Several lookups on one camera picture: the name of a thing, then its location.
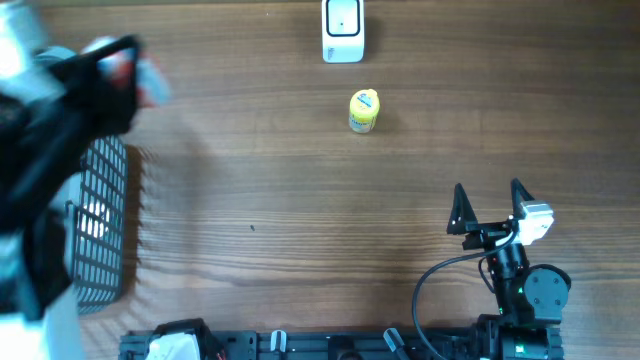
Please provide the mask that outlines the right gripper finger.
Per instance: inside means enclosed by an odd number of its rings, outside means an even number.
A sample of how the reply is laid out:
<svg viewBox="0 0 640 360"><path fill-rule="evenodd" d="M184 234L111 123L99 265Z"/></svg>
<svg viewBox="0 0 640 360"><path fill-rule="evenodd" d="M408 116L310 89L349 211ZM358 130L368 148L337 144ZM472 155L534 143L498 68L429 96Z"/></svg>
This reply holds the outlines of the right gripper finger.
<svg viewBox="0 0 640 360"><path fill-rule="evenodd" d="M534 197L526 190L518 178L512 179L510 186L513 215L515 218L523 218L524 210L522 209L522 204L533 201Z"/></svg>
<svg viewBox="0 0 640 360"><path fill-rule="evenodd" d="M463 235L477 230L477 217L461 183L454 187L452 209L446 232Z"/></svg>

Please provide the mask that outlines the yellow bottle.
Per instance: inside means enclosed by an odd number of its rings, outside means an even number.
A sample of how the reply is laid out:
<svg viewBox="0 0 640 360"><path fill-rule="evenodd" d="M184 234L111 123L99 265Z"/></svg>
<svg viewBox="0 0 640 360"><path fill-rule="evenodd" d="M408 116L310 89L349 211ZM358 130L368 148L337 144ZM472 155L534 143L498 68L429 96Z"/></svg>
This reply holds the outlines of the yellow bottle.
<svg viewBox="0 0 640 360"><path fill-rule="evenodd" d="M374 129L380 111L378 93L373 89L356 92L349 104L349 126L357 133L368 133Z"/></svg>

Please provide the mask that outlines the red white tissue pack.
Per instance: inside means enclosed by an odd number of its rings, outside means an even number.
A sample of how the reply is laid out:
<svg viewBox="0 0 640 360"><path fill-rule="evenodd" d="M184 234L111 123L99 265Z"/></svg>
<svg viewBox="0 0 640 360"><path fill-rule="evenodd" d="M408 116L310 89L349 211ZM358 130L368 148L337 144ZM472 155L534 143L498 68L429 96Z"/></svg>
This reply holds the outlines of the red white tissue pack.
<svg viewBox="0 0 640 360"><path fill-rule="evenodd" d="M98 103L131 103L132 93L138 108L158 107L170 100L168 81L136 36L98 37L82 54L96 63Z"/></svg>

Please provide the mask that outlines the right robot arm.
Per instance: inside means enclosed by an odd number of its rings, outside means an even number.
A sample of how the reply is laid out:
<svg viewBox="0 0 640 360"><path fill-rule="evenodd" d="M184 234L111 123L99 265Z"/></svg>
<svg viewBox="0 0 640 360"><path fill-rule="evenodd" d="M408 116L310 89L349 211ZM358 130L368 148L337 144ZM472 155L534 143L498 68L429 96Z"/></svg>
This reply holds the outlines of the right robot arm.
<svg viewBox="0 0 640 360"><path fill-rule="evenodd" d="M511 199L513 213L506 220L481 223L463 186L454 188L447 233L463 235L465 250L482 250L499 308L472 326L468 352L473 359L561 360L559 325L571 279L553 265L532 265L525 251L550 230L554 211L517 179L511 181Z"/></svg>

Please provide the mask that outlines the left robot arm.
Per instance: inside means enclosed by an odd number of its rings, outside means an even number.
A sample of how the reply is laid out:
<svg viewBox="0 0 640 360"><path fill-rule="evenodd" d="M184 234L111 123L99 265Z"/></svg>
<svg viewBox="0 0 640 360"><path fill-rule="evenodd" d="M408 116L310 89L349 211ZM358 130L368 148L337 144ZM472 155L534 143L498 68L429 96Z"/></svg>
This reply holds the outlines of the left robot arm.
<svg viewBox="0 0 640 360"><path fill-rule="evenodd" d="M95 140L128 132L141 44L123 36L66 59L26 1L1 4L1 356L83 359L57 195Z"/></svg>

